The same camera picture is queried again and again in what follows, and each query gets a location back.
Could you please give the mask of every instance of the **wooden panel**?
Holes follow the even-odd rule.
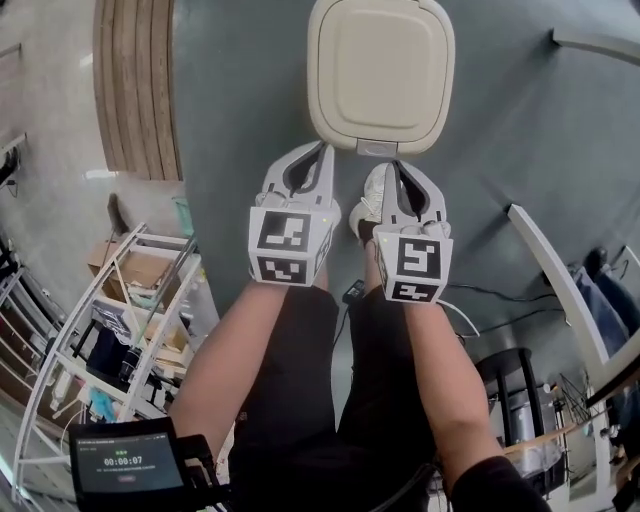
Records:
[[[152,180],[164,179],[156,115],[153,106],[153,88],[151,86],[151,16],[153,0],[138,0],[138,27],[136,30],[136,62],[138,79],[138,103],[140,106],[140,124],[142,139],[147,154],[147,165]]]
[[[139,178],[150,179],[147,153],[144,149],[140,109],[138,107],[138,77],[136,72],[136,27],[138,0],[124,0],[122,27],[122,78],[125,101],[125,116],[129,128],[131,153],[135,171]]]
[[[158,145],[165,180],[179,180],[171,123],[169,91],[169,25],[171,0],[155,0],[151,25],[151,76]]]
[[[102,139],[107,168],[110,171],[115,171],[117,168],[104,103],[104,77],[102,69],[102,19],[104,16],[104,5],[104,0],[96,1],[96,11],[93,21],[93,91],[96,99],[98,127],[100,128],[100,138]]]
[[[113,69],[113,24],[115,16],[116,0],[104,0],[104,15],[102,19],[102,75],[104,85],[104,110],[109,127],[109,138],[113,148],[113,159],[116,170],[124,171],[127,168],[120,137],[118,113],[116,111],[116,95],[114,88]]]
[[[115,107],[120,128],[120,139],[124,150],[127,171],[135,171],[133,150],[131,149],[131,136],[127,123],[127,107],[124,90],[124,11],[128,0],[116,0],[115,15],[113,18],[113,85],[115,90]]]
[[[176,113],[175,113],[175,101],[173,101],[173,6],[175,4],[175,0],[171,0],[171,8],[169,12],[169,43],[167,45],[169,51],[169,60],[168,60],[168,68],[169,68],[169,100],[171,102],[171,132],[173,133],[173,147],[176,152],[176,165],[178,166],[178,177],[180,180],[183,179],[182,176],[182,166],[180,165],[180,145],[178,144],[178,136],[176,133]]]

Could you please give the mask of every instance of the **white plastic container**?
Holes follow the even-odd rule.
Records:
[[[455,41],[433,0],[318,0],[309,22],[309,109],[330,144],[422,153],[449,111]]]

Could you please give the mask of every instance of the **phone mount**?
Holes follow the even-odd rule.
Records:
[[[205,438],[176,438],[169,418],[72,425],[69,445],[81,512],[196,512],[231,497]]]

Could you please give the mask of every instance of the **black cable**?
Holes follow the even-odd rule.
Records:
[[[501,324],[494,325],[492,327],[487,327],[486,329],[479,329],[478,332],[480,334],[486,334],[486,333],[491,332],[491,331],[497,331],[498,329],[506,327],[507,325],[512,325],[512,324],[515,324],[517,322],[520,322],[521,320],[524,320],[525,318],[529,318],[530,316],[537,315],[539,313],[550,313],[550,312],[564,313],[564,309],[560,309],[560,308],[536,309],[535,311],[530,311],[529,313],[527,313],[525,315],[521,315],[521,316],[516,317],[516,318],[514,318],[512,320],[509,320],[507,322],[503,322]],[[475,334],[462,334],[462,337],[464,337],[464,338],[475,338],[476,335]]]
[[[488,295],[495,295],[496,297],[500,297],[502,300],[508,300],[511,302],[535,302],[537,300],[547,299],[550,297],[557,297],[555,293],[545,293],[544,295],[539,295],[537,297],[511,297],[506,295],[498,290],[491,290],[489,288],[483,288],[482,286],[476,286],[475,284],[463,284],[463,283],[448,283],[447,287],[449,288],[466,288],[468,290],[473,290],[479,293],[486,293]]]
[[[622,271],[622,275],[618,278],[620,281],[624,279],[624,276],[627,275],[627,270],[629,269],[629,260],[624,260],[622,263],[624,265],[624,270]]]
[[[423,464],[418,468],[415,474],[409,479],[409,481],[404,484],[398,492],[396,492],[391,498],[383,502],[381,505],[378,505],[374,509],[369,512],[382,512],[383,510],[389,509],[392,505],[394,505],[400,498],[402,498],[405,494],[407,494],[411,489],[415,487],[422,479],[424,479],[429,471],[431,471],[431,475],[436,472],[436,467],[431,464]]]
[[[338,329],[338,334],[336,334],[336,337],[333,340],[333,348],[336,348],[336,343],[338,343],[338,338],[342,334],[342,331],[344,329],[344,323],[347,320],[347,314],[349,314],[349,306],[347,306],[347,309],[344,310],[344,315],[342,315],[342,323],[340,324],[340,329]]]

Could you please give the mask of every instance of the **cardboard box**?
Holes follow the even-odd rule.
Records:
[[[119,243],[112,242],[107,249],[107,243],[101,242],[93,248],[93,251],[91,251],[91,254],[89,255],[87,264],[89,265],[89,270],[94,277],[100,272],[102,262],[108,261],[119,246]],[[122,273],[122,279],[126,284],[141,288],[155,289],[162,281],[167,270],[169,270],[169,267],[171,267],[171,263],[172,260],[168,258],[161,258],[159,256],[152,256],[150,254],[142,254],[139,252],[129,252],[125,256],[124,260],[120,262],[120,272]],[[165,307],[171,303],[171,300],[175,296],[179,287],[180,278],[176,276],[162,296],[162,304]],[[111,275],[105,281],[102,286],[102,291],[110,299],[125,302],[124,293],[115,270],[111,272]]]

